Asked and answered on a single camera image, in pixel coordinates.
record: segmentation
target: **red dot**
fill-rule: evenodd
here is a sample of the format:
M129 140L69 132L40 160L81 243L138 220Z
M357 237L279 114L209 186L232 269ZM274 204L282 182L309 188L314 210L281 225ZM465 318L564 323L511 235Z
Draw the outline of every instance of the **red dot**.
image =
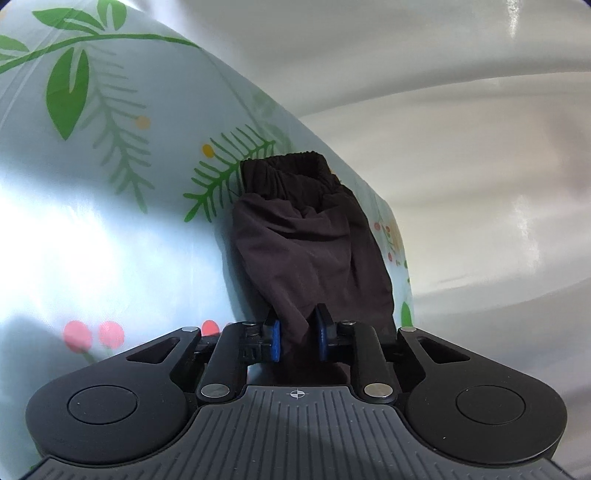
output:
M92 333L85 323L72 320L62 333L66 346L74 353L86 353L92 346Z
M125 332L117 322L103 322L99 327L99 341L107 348L119 348L125 341Z
M220 327L213 320L205 320L203 325L201 325L201 335L203 336L216 335L218 333L220 333Z

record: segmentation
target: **ribbed surface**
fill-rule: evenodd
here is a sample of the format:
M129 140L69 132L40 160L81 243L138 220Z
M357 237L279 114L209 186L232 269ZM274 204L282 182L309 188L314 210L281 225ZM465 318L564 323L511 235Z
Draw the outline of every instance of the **ribbed surface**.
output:
M566 480L556 465L485 469L421 445L396 411L345 387L248 387L236 402L201 409L167 450L133 465L80 468L50 459L30 480Z

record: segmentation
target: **white glossy surface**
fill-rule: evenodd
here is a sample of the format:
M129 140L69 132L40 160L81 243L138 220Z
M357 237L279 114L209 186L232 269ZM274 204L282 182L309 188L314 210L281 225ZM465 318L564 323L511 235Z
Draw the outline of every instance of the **white glossy surface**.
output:
M135 3L300 116L387 199L417 323L556 388L570 417L555 459L591 478L591 10Z

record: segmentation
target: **crosshair marking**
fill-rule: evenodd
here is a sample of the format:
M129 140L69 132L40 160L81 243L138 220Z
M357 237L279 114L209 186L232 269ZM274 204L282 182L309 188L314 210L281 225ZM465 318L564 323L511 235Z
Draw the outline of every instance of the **crosshair marking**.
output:
M288 393L290 397L299 400L300 398L304 398L305 395L310 395L309 393L302 392L302 390L294 390L293 392Z

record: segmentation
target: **brown garment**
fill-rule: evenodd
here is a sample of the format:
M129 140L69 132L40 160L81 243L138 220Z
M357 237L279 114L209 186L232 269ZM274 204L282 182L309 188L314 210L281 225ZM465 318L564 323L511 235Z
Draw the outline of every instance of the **brown garment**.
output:
M234 241L250 279L281 321L283 383L327 383L309 331L315 305L336 322L394 336L392 284L353 193L315 152L241 164L245 194L233 210ZM342 371L340 379L344 382Z

